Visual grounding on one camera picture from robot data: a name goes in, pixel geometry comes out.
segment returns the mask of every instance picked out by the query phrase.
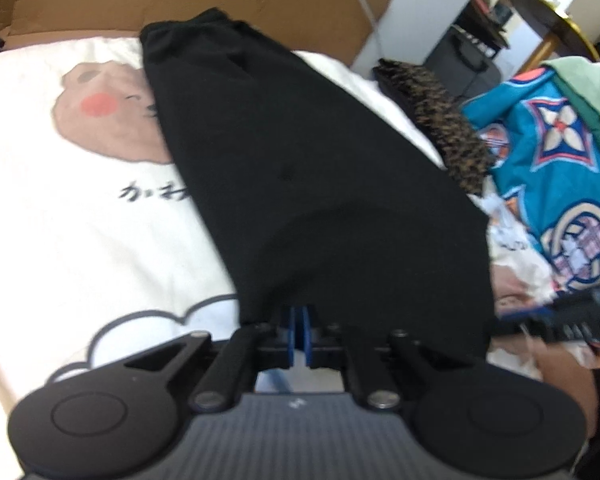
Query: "gray ribbed panel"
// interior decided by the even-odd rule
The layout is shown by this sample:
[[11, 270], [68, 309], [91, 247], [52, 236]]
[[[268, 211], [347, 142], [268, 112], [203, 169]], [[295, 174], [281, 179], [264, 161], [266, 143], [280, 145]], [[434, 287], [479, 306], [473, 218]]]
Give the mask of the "gray ribbed panel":
[[[474, 480], [427, 454], [397, 415], [349, 394], [244, 395], [195, 418], [180, 445], [134, 480]], [[571, 478], [566, 473], [546, 480]]]

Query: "white cable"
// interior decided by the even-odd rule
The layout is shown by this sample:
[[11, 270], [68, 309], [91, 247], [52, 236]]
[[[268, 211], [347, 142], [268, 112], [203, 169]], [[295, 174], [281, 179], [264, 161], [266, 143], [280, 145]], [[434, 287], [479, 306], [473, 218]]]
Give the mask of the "white cable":
[[380, 32], [378, 30], [378, 22], [376, 21], [376, 17], [374, 16], [373, 11], [371, 10], [371, 7], [369, 6], [369, 2], [367, 0], [358, 1], [360, 2], [362, 10], [365, 11], [366, 18], [369, 20], [369, 23], [371, 23], [371, 35], [374, 37], [374, 40], [376, 40], [376, 47], [378, 48], [378, 57], [384, 57], [384, 51], [382, 50], [382, 42], [380, 41]]

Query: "light green cloth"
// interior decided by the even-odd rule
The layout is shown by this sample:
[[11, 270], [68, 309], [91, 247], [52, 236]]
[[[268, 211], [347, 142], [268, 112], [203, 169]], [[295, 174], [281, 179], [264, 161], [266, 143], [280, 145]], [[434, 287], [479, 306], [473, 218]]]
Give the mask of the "light green cloth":
[[579, 56], [560, 57], [543, 65], [555, 70], [571, 89], [600, 115], [600, 67]]

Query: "pink cheek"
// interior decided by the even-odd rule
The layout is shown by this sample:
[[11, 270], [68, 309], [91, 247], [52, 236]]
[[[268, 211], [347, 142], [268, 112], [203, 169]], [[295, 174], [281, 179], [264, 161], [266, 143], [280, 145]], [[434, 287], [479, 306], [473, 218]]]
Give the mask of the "pink cheek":
[[116, 98], [103, 92], [85, 97], [80, 102], [80, 110], [82, 110], [85, 115], [91, 117], [111, 115], [117, 109], [118, 101]]

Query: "round table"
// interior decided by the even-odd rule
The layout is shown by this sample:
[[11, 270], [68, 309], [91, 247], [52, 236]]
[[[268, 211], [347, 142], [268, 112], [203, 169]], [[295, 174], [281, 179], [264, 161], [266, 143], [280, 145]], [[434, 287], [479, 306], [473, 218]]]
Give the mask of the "round table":
[[596, 47], [585, 37], [573, 20], [547, 0], [511, 0], [523, 20], [542, 38], [541, 43], [520, 67], [518, 73], [528, 72], [551, 56], [582, 56], [600, 61]]

